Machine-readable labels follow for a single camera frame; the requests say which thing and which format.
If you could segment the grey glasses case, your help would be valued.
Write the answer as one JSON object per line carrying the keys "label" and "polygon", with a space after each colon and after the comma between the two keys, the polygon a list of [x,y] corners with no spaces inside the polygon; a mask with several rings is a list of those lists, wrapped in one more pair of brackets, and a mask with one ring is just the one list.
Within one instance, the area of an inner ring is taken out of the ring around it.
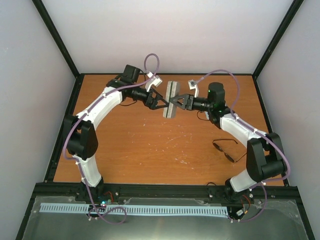
{"label": "grey glasses case", "polygon": [[167,83],[165,100],[168,106],[163,109],[163,117],[166,119],[173,119],[176,116],[177,106],[172,103],[174,97],[180,93],[180,83],[177,81],[169,81]]}

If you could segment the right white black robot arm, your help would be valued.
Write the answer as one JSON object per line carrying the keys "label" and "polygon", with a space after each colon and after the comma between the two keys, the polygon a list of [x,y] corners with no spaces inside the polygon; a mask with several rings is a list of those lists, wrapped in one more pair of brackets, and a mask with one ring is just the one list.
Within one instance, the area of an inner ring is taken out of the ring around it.
{"label": "right white black robot arm", "polygon": [[168,101],[166,118],[175,116],[176,108],[207,112],[209,121],[217,128],[231,134],[246,148],[246,167],[241,173],[225,182],[225,196],[234,200],[244,191],[269,178],[283,175],[289,168],[284,160],[282,143],[276,133],[266,133],[249,125],[231,112],[225,101],[222,83],[208,85],[207,97],[197,94],[179,94],[180,83],[169,81],[165,99]]}

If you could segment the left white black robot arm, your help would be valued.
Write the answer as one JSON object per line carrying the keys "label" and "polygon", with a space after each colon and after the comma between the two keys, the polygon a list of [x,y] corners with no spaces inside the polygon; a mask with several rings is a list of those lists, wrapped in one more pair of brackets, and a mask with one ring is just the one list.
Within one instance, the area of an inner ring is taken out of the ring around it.
{"label": "left white black robot arm", "polygon": [[162,79],[148,72],[145,81],[138,83],[140,69],[127,65],[124,73],[110,80],[101,94],[88,107],[76,115],[68,114],[63,120],[63,157],[74,160],[81,175],[81,181],[88,185],[86,195],[92,201],[103,198],[103,181],[96,163],[98,138],[96,130],[113,108],[126,98],[141,101],[147,108],[157,110],[168,107],[169,103],[155,88]]}

